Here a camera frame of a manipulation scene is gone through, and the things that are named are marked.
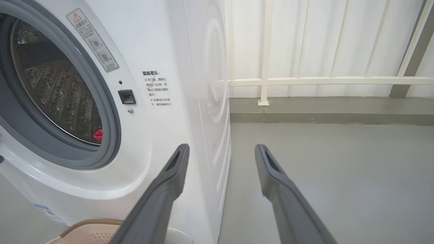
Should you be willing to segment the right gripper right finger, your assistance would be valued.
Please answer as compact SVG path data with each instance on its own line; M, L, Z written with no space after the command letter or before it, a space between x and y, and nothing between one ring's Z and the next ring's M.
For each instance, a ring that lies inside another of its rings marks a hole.
M281 243L335 244L335 238L265 145L255 146L255 161L262 194L272 204Z

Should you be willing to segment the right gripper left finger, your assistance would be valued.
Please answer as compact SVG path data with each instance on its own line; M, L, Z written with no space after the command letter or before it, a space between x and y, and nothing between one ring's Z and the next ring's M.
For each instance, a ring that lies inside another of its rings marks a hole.
M110 244L163 244L173 202L182 194L190 147L179 145L115 233Z

